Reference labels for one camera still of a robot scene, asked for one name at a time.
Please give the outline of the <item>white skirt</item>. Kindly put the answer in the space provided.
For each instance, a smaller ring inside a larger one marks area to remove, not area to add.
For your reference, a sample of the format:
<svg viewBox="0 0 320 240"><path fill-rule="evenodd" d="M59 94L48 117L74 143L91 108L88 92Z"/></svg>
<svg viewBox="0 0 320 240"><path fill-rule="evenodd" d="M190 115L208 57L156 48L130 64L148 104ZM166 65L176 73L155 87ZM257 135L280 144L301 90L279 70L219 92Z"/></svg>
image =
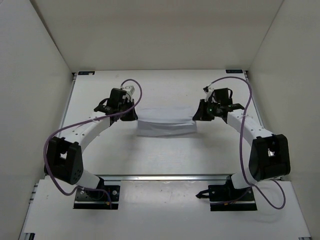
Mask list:
<svg viewBox="0 0 320 240"><path fill-rule="evenodd" d="M189 106L142 108L137 112L136 133L142 137L170 137L197 132Z"/></svg>

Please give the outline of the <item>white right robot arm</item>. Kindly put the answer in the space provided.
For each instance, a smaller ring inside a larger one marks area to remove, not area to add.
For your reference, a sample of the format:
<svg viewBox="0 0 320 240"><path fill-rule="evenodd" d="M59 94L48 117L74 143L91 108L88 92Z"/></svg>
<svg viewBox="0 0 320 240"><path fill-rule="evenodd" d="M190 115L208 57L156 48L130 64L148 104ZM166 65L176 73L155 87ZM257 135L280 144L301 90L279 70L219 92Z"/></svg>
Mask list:
<svg viewBox="0 0 320 240"><path fill-rule="evenodd" d="M226 198L236 200L242 195L242 189L291 172L288 139L283 134L265 129L245 112L245 107L233 103L231 89L207 86L203 90L206 97L199 101L192 119L212 121L221 118L240 134L241 141L246 141L251 147L248 166L231 175L231 183L224 187Z"/></svg>

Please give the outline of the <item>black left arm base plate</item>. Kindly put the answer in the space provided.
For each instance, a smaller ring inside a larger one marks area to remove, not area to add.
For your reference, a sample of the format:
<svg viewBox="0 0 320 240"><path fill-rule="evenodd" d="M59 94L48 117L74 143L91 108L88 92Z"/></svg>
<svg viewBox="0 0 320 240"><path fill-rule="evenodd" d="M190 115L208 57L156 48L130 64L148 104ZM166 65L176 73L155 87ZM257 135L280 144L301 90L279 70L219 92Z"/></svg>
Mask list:
<svg viewBox="0 0 320 240"><path fill-rule="evenodd" d="M78 189L75 194L73 208L76 210L117 210L119 207L120 185L105 185L108 196L101 192Z"/></svg>

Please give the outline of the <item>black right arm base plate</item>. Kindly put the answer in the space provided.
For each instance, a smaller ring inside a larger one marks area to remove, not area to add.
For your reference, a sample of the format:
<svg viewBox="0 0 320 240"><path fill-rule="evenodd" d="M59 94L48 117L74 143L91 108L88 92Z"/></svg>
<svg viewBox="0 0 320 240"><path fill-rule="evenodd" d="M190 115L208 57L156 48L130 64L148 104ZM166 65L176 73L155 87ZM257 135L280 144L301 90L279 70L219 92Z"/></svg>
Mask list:
<svg viewBox="0 0 320 240"><path fill-rule="evenodd" d="M195 195L198 199L209 199L211 212L257 211L255 196L251 187L235 189L233 186L208 185Z"/></svg>

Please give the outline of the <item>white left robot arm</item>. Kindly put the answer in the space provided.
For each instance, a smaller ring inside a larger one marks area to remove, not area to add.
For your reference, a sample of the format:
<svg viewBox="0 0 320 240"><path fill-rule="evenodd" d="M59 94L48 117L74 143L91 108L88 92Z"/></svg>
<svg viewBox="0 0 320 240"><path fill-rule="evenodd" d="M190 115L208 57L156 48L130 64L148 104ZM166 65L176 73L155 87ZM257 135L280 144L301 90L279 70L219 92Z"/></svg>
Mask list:
<svg viewBox="0 0 320 240"><path fill-rule="evenodd" d="M102 179L84 169L83 152L113 123L118 120L130 122L138 119L133 108L134 91L132 85L113 88L110 96L93 109L88 123L80 124L65 136L54 136L49 140L46 159L54 178L70 185L87 188L87 193L93 199L99 199L104 195Z"/></svg>

